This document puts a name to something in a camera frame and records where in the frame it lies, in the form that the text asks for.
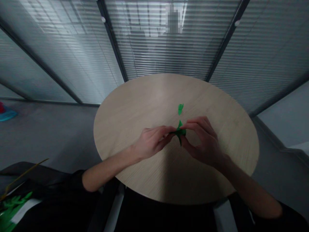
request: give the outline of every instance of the red object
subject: red object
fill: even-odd
[[[0,113],[4,113],[5,112],[5,108],[2,102],[0,102]]]

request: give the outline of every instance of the forearm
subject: forearm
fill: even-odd
[[[123,169],[138,163],[140,158],[135,156],[129,147],[84,172],[82,183],[89,192],[97,191]]]
[[[215,168],[230,181],[243,201],[257,216],[278,218],[282,215],[280,203],[234,164],[230,158],[226,158]]]

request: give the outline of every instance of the table top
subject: table top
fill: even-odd
[[[184,104],[181,115],[178,105]],[[94,140],[102,160],[133,144],[143,128],[171,125],[206,115],[221,149],[248,175],[259,157],[256,129],[245,110],[228,94],[205,81],[177,74],[154,74],[130,80],[111,92],[98,109]],[[187,130],[193,145],[197,135]],[[213,202],[235,190],[214,168],[193,159],[175,136],[153,157],[116,176],[132,190],[165,203]]]

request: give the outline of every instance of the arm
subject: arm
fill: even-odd
[[[282,215],[280,203],[234,164],[228,155],[220,151],[218,137],[206,116],[188,120],[180,129],[189,129],[197,133],[201,145],[194,147],[186,137],[182,136],[183,147],[200,162],[221,172],[252,212],[267,219],[278,218]]]
[[[175,135],[166,134],[175,130],[171,126],[143,129],[135,144],[85,171],[82,176],[83,186],[89,192],[97,191],[125,168],[161,151]]]

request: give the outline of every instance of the gray floor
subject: gray floor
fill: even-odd
[[[19,113],[0,122],[0,169],[20,161],[39,162],[72,173],[101,161],[93,140],[96,107],[2,100]],[[260,158],[253,178],[309,221],[309,169],[280,152],[257,127]]]

